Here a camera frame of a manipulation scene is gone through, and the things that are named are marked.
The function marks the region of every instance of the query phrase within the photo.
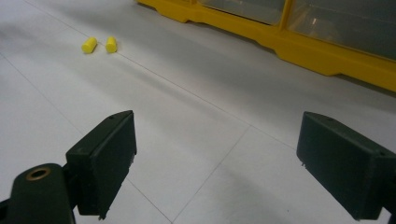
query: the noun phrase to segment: white surface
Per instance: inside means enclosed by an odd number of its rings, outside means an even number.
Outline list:
[[[64,164],[80,137],[127,109],[138,154],[105,223],[355,223],[295,156],[305,110],[396,151],[394,93],[235,35],[131,0],[5,0],[0,12],[0,200],[17,174]],[[80,50],[88,36],[99,41],[91,55]]]

